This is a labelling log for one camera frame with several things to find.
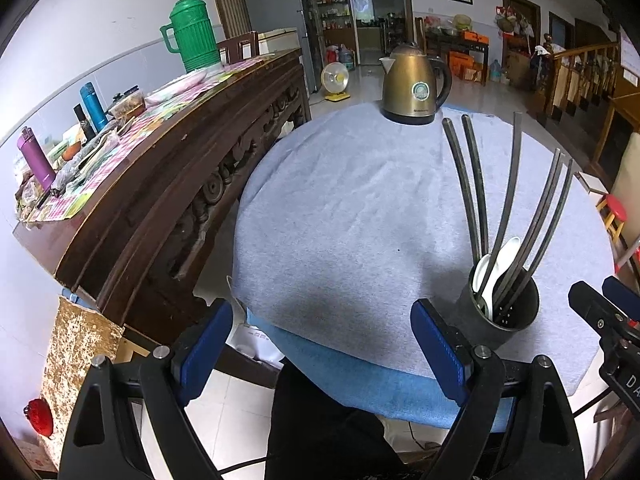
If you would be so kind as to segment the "blue thermos bottle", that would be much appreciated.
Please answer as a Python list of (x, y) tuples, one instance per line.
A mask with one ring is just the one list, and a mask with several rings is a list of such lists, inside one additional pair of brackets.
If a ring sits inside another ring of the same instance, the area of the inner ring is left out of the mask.
[(92, 121), (93, 128), (96, 129), (96, 132), (102, 131), (107, 125), (108, 120), (93, 84), (91, 82), (87, 82), (80, 88), (79, 93), (82, 102), (85, 105), (85, 109)]

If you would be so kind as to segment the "purple thermos bottle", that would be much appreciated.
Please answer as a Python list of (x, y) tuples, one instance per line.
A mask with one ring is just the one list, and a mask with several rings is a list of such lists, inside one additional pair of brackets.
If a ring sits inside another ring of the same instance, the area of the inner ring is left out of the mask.
[(29, 126), (25, 126), (17, 138), (16, 146), (22, 153), (27, 166), (41, 185), (44, 192), (48, 192), (55, 179), (49, 159), (42, 150), (35, 133)]

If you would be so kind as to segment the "grey refrigerator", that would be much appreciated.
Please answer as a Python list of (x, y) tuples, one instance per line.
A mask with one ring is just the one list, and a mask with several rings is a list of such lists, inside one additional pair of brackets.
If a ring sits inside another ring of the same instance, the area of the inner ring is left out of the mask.
[(244, 0), (252, 29), (271, 32), (292, 28), (302, 49), (307, 90), (316, 93), (320, 89), (322, 54), (314, 22), (311, 0)]

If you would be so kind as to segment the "wall calendar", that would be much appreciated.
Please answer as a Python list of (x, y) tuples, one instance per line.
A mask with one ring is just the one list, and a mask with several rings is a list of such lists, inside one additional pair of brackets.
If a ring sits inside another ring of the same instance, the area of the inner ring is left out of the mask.
[(640, 55), (626, 32), (620, 30), (620, 66), (623, 67), (623, 77), (638, 87), (640, 77)]

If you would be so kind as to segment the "wooden stair railing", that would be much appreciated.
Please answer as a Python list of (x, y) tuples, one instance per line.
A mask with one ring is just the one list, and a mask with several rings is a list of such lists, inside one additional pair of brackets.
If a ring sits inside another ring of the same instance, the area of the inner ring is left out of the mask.
[(537, 48), (534, 92), (529, 114), (541, 124), (586, 112), (614, 91), (620, 44), (592, 44), (552, 53)]

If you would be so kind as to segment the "white plastic spoon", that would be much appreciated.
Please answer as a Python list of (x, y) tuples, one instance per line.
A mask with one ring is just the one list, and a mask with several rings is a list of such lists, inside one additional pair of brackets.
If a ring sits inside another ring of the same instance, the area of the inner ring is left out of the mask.
[[(472, 291), (477, 294), (480, 291), (480, 285), (483, 283), (484, 277), (488, 270), (488, 263), (491, 254), (486, 254), (477, 263), (472, 277)], [(486, 314), (492, 313), (492, 281), (488, 280), (483, 289), (482, 298), (484, 301), (484, 311)]]
[(506, 274), (506, 271), (509, 270), (510, 265), (514, 263), (515, 257), (518, 254), (522, 246), (521, 237), (514, 236), (509, 238), (504, 245), (501, 247), (500, 252), (498, 253), (497, 262), (495, 264), (494, 274), (495, 274), (495, 284), (494, 290), (492, 291), (492, 313), (491, 319), (495, 321), (497, 319), (497, 306), (498, 306), (498, 288), (499, 283), (503, 278), (503, 275)]

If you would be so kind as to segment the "small red round stool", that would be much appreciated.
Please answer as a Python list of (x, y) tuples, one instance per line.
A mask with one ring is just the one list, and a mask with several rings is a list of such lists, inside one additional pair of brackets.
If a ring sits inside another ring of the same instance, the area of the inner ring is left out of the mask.
[(597, 203), (597, 212), (601, 215), (605, 231), (617, 242), (627, 221), (627, 213), (622, 202), (613, 194), (604, 194)]

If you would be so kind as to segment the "green thermos jug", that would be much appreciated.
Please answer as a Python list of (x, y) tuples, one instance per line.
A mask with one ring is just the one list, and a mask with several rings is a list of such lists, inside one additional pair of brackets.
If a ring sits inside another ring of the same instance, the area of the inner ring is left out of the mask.
[(169, 53), (180, 55), (187, 73), (220, 63), (220, 53), (203, 0), (177, 0), (170, 23), (160, 26)]

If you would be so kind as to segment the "beige sofa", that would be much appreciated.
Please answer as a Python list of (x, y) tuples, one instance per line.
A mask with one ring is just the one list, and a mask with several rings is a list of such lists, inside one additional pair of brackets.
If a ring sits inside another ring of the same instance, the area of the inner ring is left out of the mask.
[(625, 207), (627, 221), (639, 220), (640, 183), (640, 134), (633, 132), (625, 148), (620, 168), (612, 188), (612, 194)]

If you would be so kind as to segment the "light blue table cloth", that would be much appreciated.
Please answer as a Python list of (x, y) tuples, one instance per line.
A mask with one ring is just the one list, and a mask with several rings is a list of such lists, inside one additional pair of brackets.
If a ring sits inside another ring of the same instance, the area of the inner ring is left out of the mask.
[[(337, 110), (280, 140), (250, 176), (234, 232), (232, 294), (289, 361), (343, 405), (449, 428), (442, 394), (410, 326), (412, 304), (454, 307), (473, 260), (442, 118), (385, 118), (376, 103)], [(512, 126), (471, 114), (495, 236), (508, 182)], [(502, 346), (503, 359), (550, 356), (568, 396), (598, 337), (568, 305), (570, 286), (613, 273), (608, 234), (584, 187), (572, 187), (532, 281), (539, 313)]]

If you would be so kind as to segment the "carved dark wooden sideboard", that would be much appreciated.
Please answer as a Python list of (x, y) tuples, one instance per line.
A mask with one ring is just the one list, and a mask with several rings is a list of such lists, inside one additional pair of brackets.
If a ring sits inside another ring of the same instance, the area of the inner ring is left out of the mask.
[(110, 321), (169, 344), (206, 312), (194, 287), (250, 174), (309, 117), (299, 50), (232, 65), (140, 116), (75, 196), (48, 200), (15, 238)]

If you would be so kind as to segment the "gold electric kettle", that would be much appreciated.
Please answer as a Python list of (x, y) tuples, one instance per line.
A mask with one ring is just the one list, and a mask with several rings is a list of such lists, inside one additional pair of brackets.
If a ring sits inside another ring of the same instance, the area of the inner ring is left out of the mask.
[(380, 62), (384, 70), (383, 115), (408, 125), (434, 122), (450, 93), (449, 66), (412, 44), (400, 44)]

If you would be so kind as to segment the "dark metal utensil holder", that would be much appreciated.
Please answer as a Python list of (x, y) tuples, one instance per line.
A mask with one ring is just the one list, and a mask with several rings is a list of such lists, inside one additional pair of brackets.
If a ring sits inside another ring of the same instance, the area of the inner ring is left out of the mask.
[(480, 300), (472, 293), (471, 280), (468, 280), (450, 312), (448, 324), (460, 330), (470, 344), (484, 344), (498, 350), (514, 335), (529, 328), (538, 311), (537, 285), (528, 271), (521, 268), (502, 299), (494, 303), (492, 318), (480, 307)]

